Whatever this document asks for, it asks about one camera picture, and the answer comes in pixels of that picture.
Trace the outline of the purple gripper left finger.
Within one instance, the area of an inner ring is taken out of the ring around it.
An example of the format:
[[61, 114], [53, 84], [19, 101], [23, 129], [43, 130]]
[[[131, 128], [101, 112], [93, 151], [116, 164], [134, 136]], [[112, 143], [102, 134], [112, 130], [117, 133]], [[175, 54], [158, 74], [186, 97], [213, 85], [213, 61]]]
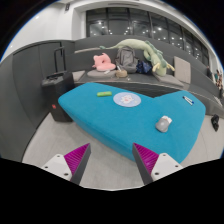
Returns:
[[72, 150], [66, 155], [56, 154], [42, 169], [79, 185], [91, 154], [89, 143]]

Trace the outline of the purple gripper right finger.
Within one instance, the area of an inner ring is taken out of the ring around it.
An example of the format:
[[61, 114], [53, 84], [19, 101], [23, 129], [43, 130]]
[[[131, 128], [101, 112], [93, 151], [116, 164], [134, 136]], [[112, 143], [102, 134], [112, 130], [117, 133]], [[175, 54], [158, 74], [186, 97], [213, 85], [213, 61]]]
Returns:
[[137, 143], [132, 146], [132, 154], [145, 185], [182, 169], [167, 153], [157, 154]]

